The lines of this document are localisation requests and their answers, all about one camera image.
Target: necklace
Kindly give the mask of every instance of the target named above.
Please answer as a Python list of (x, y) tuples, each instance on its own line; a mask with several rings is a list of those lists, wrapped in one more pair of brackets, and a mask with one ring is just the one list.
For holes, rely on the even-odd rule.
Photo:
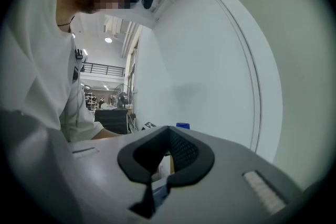
[[(64, 25), (69, 25), (69, 24), (71, 24), (71, 22), (69, 22), (68, 24), (64, 24)], [(57, 25), (57, 26), (64, 26), (64, 25)]]
[[(74, 17), (73, 17), (73, 18), (74, 18)], [(69, 25), (69, 24), (71, 24), (73, 18), (71, 19), (71, 21), (70, 21), (68, 24), (64, 24), (64, 25)], [(57, 26), (64, 26), (64, 25), (57, 25)]]

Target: white shirt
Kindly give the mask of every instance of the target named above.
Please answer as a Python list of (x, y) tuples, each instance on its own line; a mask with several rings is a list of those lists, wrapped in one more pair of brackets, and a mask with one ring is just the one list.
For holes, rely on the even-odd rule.
[[(76, 61), (72, 34), (56, 24), (56, 1), (13, 1), (0, 35), (0, 107), (62, 130), (68, 141), (88, 140), (103, 127), (86, 108), (81, 61)], [(75, 66), (78, 79), (73, 81)]]

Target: railing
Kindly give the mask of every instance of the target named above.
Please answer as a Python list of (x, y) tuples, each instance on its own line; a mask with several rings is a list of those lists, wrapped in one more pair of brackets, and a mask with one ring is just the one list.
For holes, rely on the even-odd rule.
[(98, 63), (83, 62), (80, 72), (124, 77), (125, 69), (122, 67), (114, 67), (114, 66), (100, 65)]

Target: black cabinet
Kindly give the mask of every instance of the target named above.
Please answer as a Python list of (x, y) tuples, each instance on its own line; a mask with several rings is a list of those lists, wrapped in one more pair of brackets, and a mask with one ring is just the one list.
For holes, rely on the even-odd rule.
[(95, 112), (95, 121), (99, 121), (106, 130), (117, 134), (127, 134), (127, 110), (101, 110)]

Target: door frame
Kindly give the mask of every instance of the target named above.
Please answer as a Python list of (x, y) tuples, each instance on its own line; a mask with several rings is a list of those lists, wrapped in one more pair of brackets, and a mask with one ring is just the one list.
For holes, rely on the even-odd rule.
[(232, 22), (250, 68), (255, 120), (250, 149), (273, 162), (281, 135), (282, 90), (266, 37), (239, 0), (217, 0)]

